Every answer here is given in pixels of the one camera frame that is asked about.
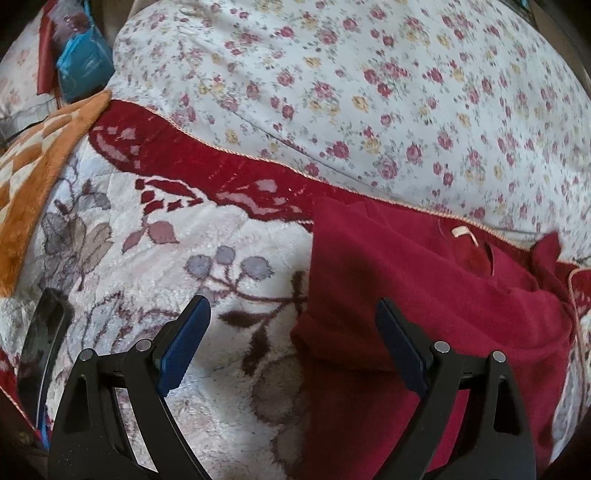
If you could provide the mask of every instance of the brown leaf pattern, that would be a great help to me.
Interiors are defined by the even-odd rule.
[[[68,165],[73,178],[78,179],[76,162]],[[113,245],[111,226],[104,222],[95,225],[90,231],[78,213],[90,208],[88,198],[94,200],[93,206],[103,210],[111,208],[111,202],[104,192],[96,191],[92,181],[86,180],[78,192],[69,178],[59,179],[65,183],[70,202],[54,201],[56,212],[46,212],[41,219],[41,230],[45,234],[43,257],[44,272],[38,279],[40,288],[53,287],[68,295],[75,283],[81,280],[78,290],[82,290],[84,280]]]
[[[217,270],[221,268],[222,275],[214,273],[216,266]],[[230,273],[238,269],[238,276],[232,278]],[[290,297],[264,297],[247,293],[243,289],[243,282],[262,282],[273,277],[275,271],[271,263],[259,255],[246,257],[238,263],[236,251],[228,245],[219,246],[212,257],[204,254],[190,256],[185,264],[185,271],[198,282],[197,292],[205,296],[213,306],[227,296],[235,296],[253,305],[270,307],[266,312],[230,310],[219,314],[221,321],[235,328],[245,329],[258,325],[251,336],[248,352],[242,360],[242,371],[249,376],[254,375],[259,363],[269,352],[267,326],[289,305],[294,306],[296,313],[301,313],[302,305],[307,300],[302,295],[304,273],[300,270],[292,274]]]

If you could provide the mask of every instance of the black phone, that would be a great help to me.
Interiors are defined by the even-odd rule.
[[[22,347],[17,372],[17,394],[22,408],[36,429],[45,430],[47,389],[57,353],[72,321],[67,298],[46,288],[35,308]]]

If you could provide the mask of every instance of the pink rose print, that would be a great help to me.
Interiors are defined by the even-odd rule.
[[[415,142],[407,148],[407,162],[419,165],[422,162],[423,152]]]
[[[386,98],[388,98],[390,96],[390,93],[392,93],[392,90],[390,90],[388,88],[388,85],[386,85],[385,83],[380,83],[378,85],[378,93]]]
[[[431,78],[434,82],[443,83],[443,76],[441,76],[441,72],[436,68],[432,68],[427,72],[427,76]]]
[[[423,24],[418,18],[407,17],[406,23],[412,30],[422,31],[424,29]]]
[[[222,101],[222,108],[235,113],[238,111],[238,101],[233,97],[226,97]]]
[[[195,109],[192,106],[187,108],[187,119],[190,122],[194,122],[197,119],[197,114],[195,113]]]
[[[261,98],[259,87],[256,83],[251,82],[248,84],[246,87],[246,96],[250,98],[250,100],[258,100]]]
[[[294,78],[291,76],[287,70],[283,70],[279,75],[277,75],[277,81],[282,84],[284,87],[288,87],[294,83]]]
[[[278,34],[284,38],[294,37],[294,31],[291,27],[283,27],[281,30],[279,30]]]
[[[343,28],[347,31],[354,32],[357,29],[357,22],[347,17],[343,20]]]
[[[379,175],[384,180],[395,179],[398,175],[398,164],[392,160],[385,160],[379,168]]]
[[[525,48],[521,44],[517,44],[517,55],[519,55],[522,59],[527,57],[527,53],[525,52]]]
[[[480,154],[474,150],[473,148],[470,149],[470,153],[468,154],[468,161],[472,167],[480,167],[480,159],[482,157]]]
[[[492,83],[489,79],[483,79],[480,85],[485,94],[492,95]]]
[[[372,17],[378,19],[378,20],[383,20],[384,18],[386,18],[386,14],[384,13],[384,10],[382,10],[380,7],[373,7],[370,12]]]
[[[363,76],[369,83],[378,83],[378,76],[376,75],[375,71],[372,69],[368,69],[363,73]]]
[[[444,176],[443,176],[443,184],[446,187],[450,187],[452,185],[453,182],[453,175],[451,173],[449,173],[448,171],[445,172]]]
[[[478,95],[478,91],[474,87],[468,88],[468,98],[470,99],[470,101],[472,103],[474,103],[474,105],[478,104],[478,100],[480,99],[480,96]]]
[[[316,34],[316,37],[324,44],[324,45],[333,45],[338,40],[336,33],[330,30],[329,28],[323,28],[319,30]]]
[[[499,31],[496,29],[496,27],[494,25],[491,25],[490,27],[486,28],[486,32],[500,38],[501,35],[499,34]]]
[[[333,97],[333,88],[325,82],[316,82],[314,91],[318,98],[328,99]]]
[[[311,177],[317,177],[318,173],[320,172],[320,170],[318,170],[318,167],[316,166],[315,163],[308,163],[305,167],[304,167],[304,171],[310,175]]]
[[[244,32],[240,39],[242,40],[243,43],[245,43],[246,45],[250,45],[252,44],[252,42],[254,41],[261,41],[261,39],[259,38],[258,35],[253,35],[249,32]]]
[[[444,150],[449,150],[453,147],[453,140],[449,137],[445,130],[441,130],[437,135],[437,143]]]
[[[473,216],[477,220],[482,220],[486,215],[486,210],[484,207],[477,208],[470,212],[470,215]]]
[[[281,109],[281,114],[283,115],[283,118],[291,120],[294,116],[294,108],[291,105],[284,105]]]
[[[387,73],[396,80],[398,80],[400,77],[408,78],[408,70],[400,68],[394,61],[386,62],[382,68],[385,73]]]
[[[333,154],[337,158],[349,158],[349,147],[341,140],[338,140],[333,144],[331,148],[327,148],[326,151],[329,154]]]

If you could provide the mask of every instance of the blue bag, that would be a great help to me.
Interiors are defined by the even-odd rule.
[[[68,39],[56,63],[61,94],[68,102],[105,87],[115,72],[111,49],[90,15],[88,0],[84,1],[84,11],[90,28]]]

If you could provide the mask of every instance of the yellow flower print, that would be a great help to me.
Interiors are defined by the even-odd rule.
[[[465,80],[464,72],[462,69],[453,69],[452,77],[454,77],[455,80],[461,83],[463,83]]]
[[[308,107],[313,112],[318,112],[318,111],[322,110],[322,106],[320,105],[320,102],[318,100],[310,100]]]
[[[223,64],[223,59],[222,59],[222,57],[220,56],[219,53],[212,53],[212,62],[215,65],[222,65]]]
[[[283,12],[283,0],[269,0],[269,4],[276,14]]]
[[[255,7],[259,12],[268,12],[269,11],[269,2],[268,0],[258,0],[256,2]]]
[[[503,168],[500,165],[495,165],[494,167],[492,167],[492,171],[495,174],[495,178],[497,180],[503,179]]]
[[[368,101],[359,95],[355,95],[352,99],[353,105],[357,110],[361,110],[362,112],[368,113],[369,112],[369,105]]]
[[[315,30],[318,26],[318,19],[314,15],[306,15],[304,17],[304,27],[306,30]]]
[[[464,127],[469,128],[472,126],[472,124],[470,123],[470,117],[467,116],[465,113],[459,113],[457,114],[457,117],[460,119],[460,122]]]
[[[450,47],[449,38],[447,38],[446,35],[438,35],[437,41],[441,44],[442,47],[449,50],[449,47]]]
[[[259,12],[268,12],[271,10],[275,13],[281,13],[283,10],[283,0],[257,0],[256,9]]]
[[[373,155],[377,155],[379,153],[380,143],[379,140],[375,137],[368,138],[365,141],[364,146],[367,153],[371,153]]]
[[[409,42],[416,43],[418,41],[418,35],[414,30],[408,30],[405,36]]]
[[[233,143],[233,144],[238,143],[238,135],[231,128],[228,128],[226,130],[226,142]]]
[[[212,92],[220,93],[223,92],[225,85],[222,82],[216,82],[213,84]]]
[[[505,211],[507,210],[507,204],[505,202],[500,203],[495,207],[495,213],[497,215],[504,215]]]
[[[313,69],[320,66],[320,59],[318,57],[304,57],[304,61],[308,67]]]

